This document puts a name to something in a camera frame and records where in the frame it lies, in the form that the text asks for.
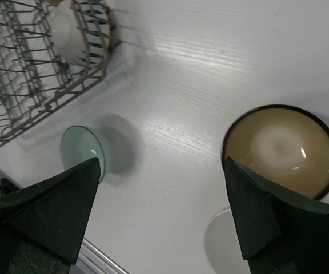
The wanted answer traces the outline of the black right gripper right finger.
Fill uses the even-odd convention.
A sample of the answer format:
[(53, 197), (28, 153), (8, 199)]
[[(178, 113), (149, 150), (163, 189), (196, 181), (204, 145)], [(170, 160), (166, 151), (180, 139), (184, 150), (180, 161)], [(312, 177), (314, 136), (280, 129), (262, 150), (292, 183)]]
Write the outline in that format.
[(329, 204), (224, 160), (227, 196), (251, 273), (329, 273)]

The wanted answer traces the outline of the white bowl blue stripes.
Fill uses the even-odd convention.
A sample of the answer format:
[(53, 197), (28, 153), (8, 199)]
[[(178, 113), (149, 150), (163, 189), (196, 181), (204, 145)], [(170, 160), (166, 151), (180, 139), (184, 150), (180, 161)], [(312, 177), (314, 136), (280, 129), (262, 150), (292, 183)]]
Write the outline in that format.
[(61, 1), (53, 11), (51, 39), (68, 63), (93, 68), (107, 57), (111, 26), (97, 1)]

